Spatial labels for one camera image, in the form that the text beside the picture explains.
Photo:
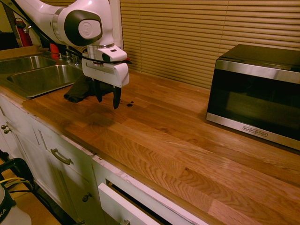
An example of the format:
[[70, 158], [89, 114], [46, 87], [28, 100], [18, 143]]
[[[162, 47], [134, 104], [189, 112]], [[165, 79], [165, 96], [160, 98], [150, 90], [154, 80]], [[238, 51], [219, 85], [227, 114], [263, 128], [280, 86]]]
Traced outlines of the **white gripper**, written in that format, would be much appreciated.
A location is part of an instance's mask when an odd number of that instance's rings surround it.
[[103, 101], [100, 81], [113, 85], [113, 107], [117, 109], [120, 104], [121, 87], [129, 83], [129, 70], [126, 63], [103, 63], [97, 65], [91, 60], [82, 60], [82, 71], [85, 76], [93, 78], [93, 89], [98, 102]]

